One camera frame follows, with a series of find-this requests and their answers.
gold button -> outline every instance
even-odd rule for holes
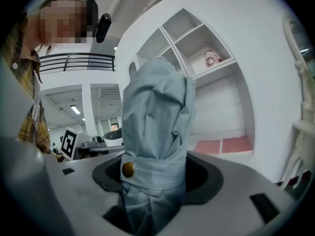
[[[135,167],[131,162],[125,162],[122,167],[122,171],[125,177],[132,177],[134,174]]]

ceiling light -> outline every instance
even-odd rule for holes
[[[79,112],[79,110],[78,110],[75,106],[70,106],[70,108],[71,108],[77,115],[81,114],[81,113]]]
[[[307,52],[308,50],[309,50],[309,49],[307,48],[307,49],[301,50],[300,52],[303,53],[303,52]]]

light blue shirt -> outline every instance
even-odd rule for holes
[[[186,155],[195,86],[164,58],[144,64],[124,90],[121,166],[124,203],[132,233],[153,235],[176,214],[186,193]]]

white curved wall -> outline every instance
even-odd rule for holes
[[[75,70],[41,74],[41,90],[82,84],[117,84],[117,72],[100,70]]]
[[[292,145],[292,123],[301,118],[302,94],[294,57],[285,39],[280,0],[163,0],[124,33],[116,50],[120,94],[129,64],[154,31],[187,9],[208,24],[238,61],[252,98],[255,150],[261,172],[279,181]]]

white shelving unit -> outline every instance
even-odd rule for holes
[[[209,49],[215,50],[222,59],[211,67],[204,58]],[[253,149],[255,123],[249,89],[234,56],[208,25],[181,9],[159,26],[140,48],[136,66],[141,67],[157,57],[164,57],[178,73],[195,81],[197,115],[191,141],[247,136]]]
[[[162,28],[167,32],[172,42],[176,42],[188,32],[202,25],[201,21],[182,9],[171,17]]]
[[[151,60],[159,57],[170,45],[160,29],[157,29],[138,51],[138,56],[143,60]]]

